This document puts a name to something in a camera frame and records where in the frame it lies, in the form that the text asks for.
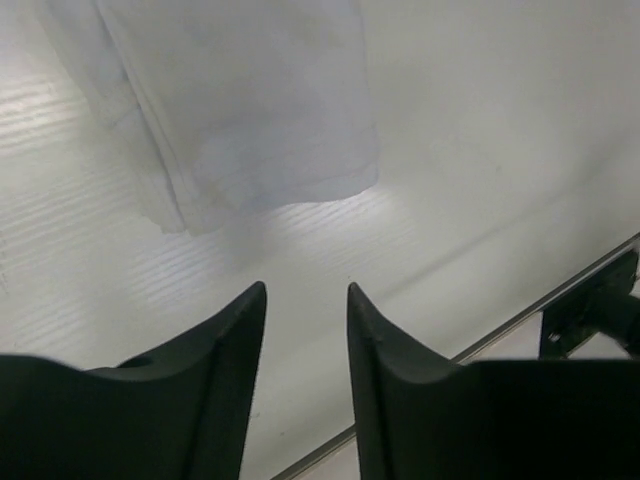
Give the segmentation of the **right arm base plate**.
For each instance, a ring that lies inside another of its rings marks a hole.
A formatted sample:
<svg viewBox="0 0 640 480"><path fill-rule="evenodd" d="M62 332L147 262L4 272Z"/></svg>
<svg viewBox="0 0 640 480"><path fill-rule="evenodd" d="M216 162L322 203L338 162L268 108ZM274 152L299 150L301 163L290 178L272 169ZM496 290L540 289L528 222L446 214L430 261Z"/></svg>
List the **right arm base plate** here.
<svg viewBox="0 0 640 480"><path fill-rule="evenodd" d="M639 357L639 253L628 251L543 310L539 357L565 359L595 334Z"/></svg>

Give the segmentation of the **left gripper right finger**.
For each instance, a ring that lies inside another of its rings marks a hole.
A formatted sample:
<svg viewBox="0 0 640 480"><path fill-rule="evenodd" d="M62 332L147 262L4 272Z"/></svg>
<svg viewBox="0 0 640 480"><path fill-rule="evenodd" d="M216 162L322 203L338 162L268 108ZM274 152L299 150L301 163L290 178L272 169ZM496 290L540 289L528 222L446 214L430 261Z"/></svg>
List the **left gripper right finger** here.
<svg viewBox="0 0 640 480"><path fill-rule="evenodd" d="M347 339L364 479L635 479L633 360L459 365L385 318L358 285Z"/></svg>

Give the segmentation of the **white skirt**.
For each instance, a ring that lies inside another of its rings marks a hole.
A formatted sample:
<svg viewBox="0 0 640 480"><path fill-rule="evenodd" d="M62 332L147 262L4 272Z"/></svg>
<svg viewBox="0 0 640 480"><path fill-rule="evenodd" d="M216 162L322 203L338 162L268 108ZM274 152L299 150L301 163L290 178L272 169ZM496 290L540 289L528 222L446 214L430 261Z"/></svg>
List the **white skirt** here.
<svg viewBox="0 0 640 480"><path fill-rule="evenodd" d="M38 1L168 233L360 194L378 142L355 1Z"/></svg>

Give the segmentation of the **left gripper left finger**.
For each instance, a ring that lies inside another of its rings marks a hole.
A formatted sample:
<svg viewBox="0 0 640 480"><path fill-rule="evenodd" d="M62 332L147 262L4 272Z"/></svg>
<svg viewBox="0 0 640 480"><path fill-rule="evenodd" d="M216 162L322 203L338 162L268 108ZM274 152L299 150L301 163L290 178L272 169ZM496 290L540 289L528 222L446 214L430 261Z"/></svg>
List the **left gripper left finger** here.
<svg viewBox="0 0 640 480"><path fill-rule="evenodd" d="M267 307L255 283L219 313L115 367L1 359L5 479L235 479Z"/></svg>

